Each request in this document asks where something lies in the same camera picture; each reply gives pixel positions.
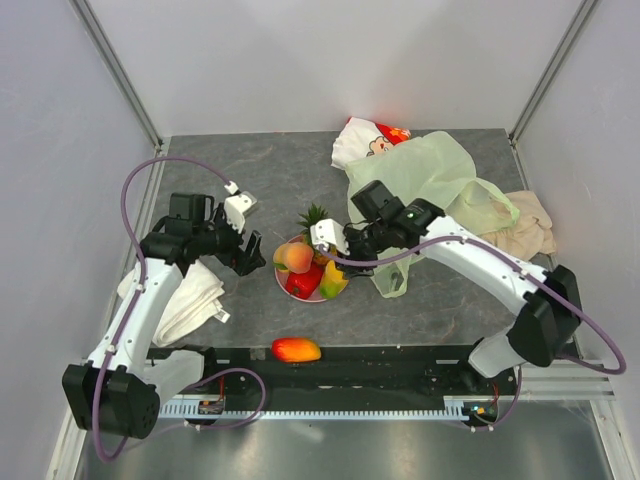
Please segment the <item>fake yellow pear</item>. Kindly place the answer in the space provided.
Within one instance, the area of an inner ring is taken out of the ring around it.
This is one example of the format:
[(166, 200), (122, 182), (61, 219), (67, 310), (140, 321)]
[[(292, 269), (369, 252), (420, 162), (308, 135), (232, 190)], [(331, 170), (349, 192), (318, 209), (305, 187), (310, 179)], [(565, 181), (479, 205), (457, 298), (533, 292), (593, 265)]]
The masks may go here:
[(291, 243), (284, 243), (279, 246), (273, 255), (273, 265), (276, 270), (289, 274), (291, 272), (290, 267), (287, 265), (287, 253), (292, 246)]

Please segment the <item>fake peach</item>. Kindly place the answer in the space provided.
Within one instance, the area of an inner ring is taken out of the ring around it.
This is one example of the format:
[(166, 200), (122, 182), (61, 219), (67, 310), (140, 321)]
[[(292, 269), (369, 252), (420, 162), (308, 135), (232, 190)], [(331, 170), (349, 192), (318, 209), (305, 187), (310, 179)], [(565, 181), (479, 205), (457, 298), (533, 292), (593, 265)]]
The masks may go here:
[(285, 247), (282, 260), (286, 269), (295, 274), (308, 272), (313, 263), (313, 248), (303, 242), (287, 243)]

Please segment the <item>fake red bell pepper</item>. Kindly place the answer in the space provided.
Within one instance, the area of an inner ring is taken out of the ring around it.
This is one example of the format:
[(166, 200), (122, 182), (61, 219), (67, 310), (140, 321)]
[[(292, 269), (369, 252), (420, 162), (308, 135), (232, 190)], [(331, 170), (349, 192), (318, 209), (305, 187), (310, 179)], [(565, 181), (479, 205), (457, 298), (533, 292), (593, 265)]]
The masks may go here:
[(319, 286), (324, 270), (316, 265), (311, 264), (310, 270), (303, 274), (290, 273), (285, 283), (285, 290), (290, 295), (307, 300)]

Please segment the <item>fake pineapple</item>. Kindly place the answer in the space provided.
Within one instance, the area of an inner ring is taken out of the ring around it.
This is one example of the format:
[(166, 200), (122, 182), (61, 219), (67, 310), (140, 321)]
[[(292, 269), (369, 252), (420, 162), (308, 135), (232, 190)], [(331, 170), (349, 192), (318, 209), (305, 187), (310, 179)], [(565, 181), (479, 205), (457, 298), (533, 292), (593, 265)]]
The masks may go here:
[(322, 255), (313, 246), (311, 241), (311, 227), (317, 224), (319, 221), (327, 219), (328, 212), (324, 207), (312, 203), (308, 210), (305, 213), (300, 213), (299, 216), (301, 217), (301, 219), (297, 222), (297, 224), (302, 227), (300, 234), (303, 237), (304, 243), (310, 246), (313, 250), (313, 262), (318, 266), (324, 267), (329, 262), (329, 259), (326, 256)]

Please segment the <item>fake red orange mango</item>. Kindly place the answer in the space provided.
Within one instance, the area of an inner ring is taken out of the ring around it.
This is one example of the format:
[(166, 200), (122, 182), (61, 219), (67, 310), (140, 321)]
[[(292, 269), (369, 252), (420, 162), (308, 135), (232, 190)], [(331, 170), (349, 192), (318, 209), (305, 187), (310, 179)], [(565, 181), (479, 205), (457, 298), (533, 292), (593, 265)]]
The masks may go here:
[(304, 337), (279, 338), (272, 342), (271, 352), (283, 363), (308, 363), (321, 359), (320, 347)]

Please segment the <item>green avocado print plastic bag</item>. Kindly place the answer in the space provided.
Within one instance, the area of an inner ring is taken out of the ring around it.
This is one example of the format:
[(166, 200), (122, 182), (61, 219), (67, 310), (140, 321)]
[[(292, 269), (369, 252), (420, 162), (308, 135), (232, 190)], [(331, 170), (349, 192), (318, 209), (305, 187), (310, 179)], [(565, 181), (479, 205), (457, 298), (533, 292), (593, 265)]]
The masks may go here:
[(348, 196), (381, 181), (404, 204), (422, 198), (475, 235), (510, 228), (519, 209), (496, 185), (477, 176), (471, 155), (444, 131), (348, 162)]

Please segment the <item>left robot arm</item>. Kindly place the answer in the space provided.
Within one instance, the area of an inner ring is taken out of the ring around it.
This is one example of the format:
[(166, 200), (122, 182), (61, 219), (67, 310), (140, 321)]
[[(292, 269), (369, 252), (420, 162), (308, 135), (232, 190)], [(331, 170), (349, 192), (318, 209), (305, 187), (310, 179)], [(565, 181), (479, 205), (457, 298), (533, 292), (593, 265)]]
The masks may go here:
[(248, 192), (222, 202), (172, 194), (168, 214), (140, 242), (143, 258), (109, 330), (85, 363), (70, 364), (63, 374), (80, 429), (144, 439), (175, 395), (189, 387), (198, 393), (216, 388), (220, 371), (211, 348), (174, 350), (155, 364), (147, 354), (170, 298), (199, 258), (214, 256), (239, 276), (265, 265), (260, 233), (243, 236), (256, 204)]

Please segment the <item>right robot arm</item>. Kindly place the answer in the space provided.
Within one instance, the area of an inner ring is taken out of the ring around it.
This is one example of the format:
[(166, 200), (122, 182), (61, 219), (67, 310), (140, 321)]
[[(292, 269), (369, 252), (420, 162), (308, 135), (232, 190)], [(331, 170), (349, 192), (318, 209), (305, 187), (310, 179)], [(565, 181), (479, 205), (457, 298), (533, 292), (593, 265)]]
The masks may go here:
[(513, 324), (479, 340), (458, 368), (458, 381), (477, 394), (502, 371), (530, 363), (547, 367), (558, 359), (581, 320), (575, 274), (564, 266), (546, 270), (517, 259), (468, 232), (429, 201), (409, 204), (374, 180), (351, 197), (364, 218), (361, 228), (336, 228), (337, 250), (354, 261), (353, 270), (370, 270), (391, 248), (435, 260), (498, 299), (514, 314)]

